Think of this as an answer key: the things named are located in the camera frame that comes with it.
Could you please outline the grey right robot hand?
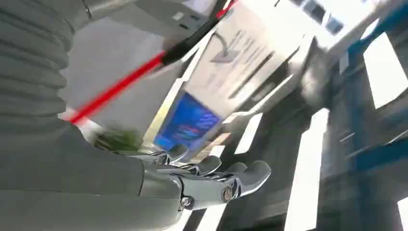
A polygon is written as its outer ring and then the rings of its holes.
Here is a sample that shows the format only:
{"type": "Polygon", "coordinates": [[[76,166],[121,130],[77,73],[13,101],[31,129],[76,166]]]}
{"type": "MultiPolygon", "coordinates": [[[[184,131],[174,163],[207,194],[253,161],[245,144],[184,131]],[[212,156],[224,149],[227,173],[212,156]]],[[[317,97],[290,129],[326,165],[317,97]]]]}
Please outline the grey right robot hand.
{"type": "Polygon", "coordinates": [[[165,173],[135,157],[92,147],[79,129],[0,121],[0,228],[3,231],[161,231],[183,210],[221,205],[250,194],[271,169],[256,161],[208,180],[165,173]]]}

